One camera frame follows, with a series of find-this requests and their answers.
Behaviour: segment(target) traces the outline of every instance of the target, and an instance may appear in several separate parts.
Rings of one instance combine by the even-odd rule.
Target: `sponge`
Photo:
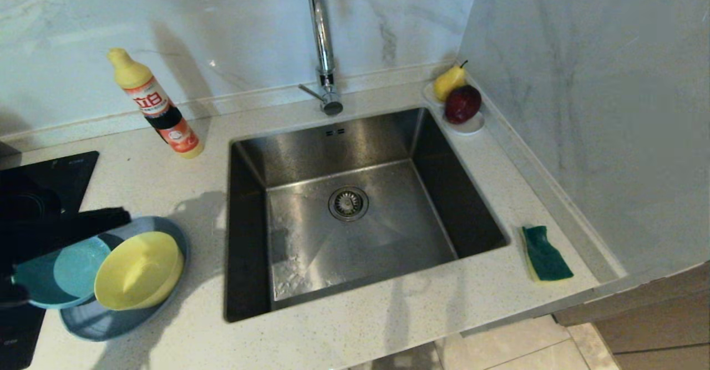
[[[575,275],[560,252],[548,242],[547,227],[523,227],[523,235],[530,264],[540,281],[563,280]]]

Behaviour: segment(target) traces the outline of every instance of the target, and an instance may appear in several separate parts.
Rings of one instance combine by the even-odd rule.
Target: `white countertop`
[[[150,128],[24,153],[22,165],[98,150],[82,210],[124,206],[133,216],[165,216],[182,227],[192,247],[185,282],[157,318],[124,337],[96,343],[73,337],[58,312],[50,310],[31,368],[343,368],[597,286],[484,129],[473,136],[447,136],[512,238],[510,245],[241,322],[224,320],[230,141],[418,107],[422,86],[347,94],[345,110],[335,118],[309,100],[193,120],[206,142],[205,152],[193,160],[175,155]],[[3,158],[0,167],[12,159]],[[531,280],[518,230],[538,224],[547,226],[550,242],[575,273],[572,279],[545,285]]]

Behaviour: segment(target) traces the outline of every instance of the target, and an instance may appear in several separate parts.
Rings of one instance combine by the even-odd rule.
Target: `drain strainer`
[[[355,221],[365,215],[368,203],[365,191],[355,186],[344,186],[330,196],[328,209],[335,219]]]

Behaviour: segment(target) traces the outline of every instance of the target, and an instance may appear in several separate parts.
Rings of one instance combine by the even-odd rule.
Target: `faucet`
[[[299,84],[299,89],[309,93],[320,100],[320,109],[326,115],[337,115],[343,110],[340,103],[340,95],[335,88],[334,70],[335,63],[333,57],[333,47],[330,46],[330,29],[328,26],[328,11],[325,7],[325,0],[308,0],[311,9],[311,19],[313,21],[313,36],[318,51],[319,66],[316,72],[319,76],[320,87],[323,94],[317,94],[309,87]]]

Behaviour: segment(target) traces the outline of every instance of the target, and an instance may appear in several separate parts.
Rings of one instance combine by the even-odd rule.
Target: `red apple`
[[[481,93],[471,86],[454,89],[446,98],[446,120],[459,125],[474,117],[481,109]]]

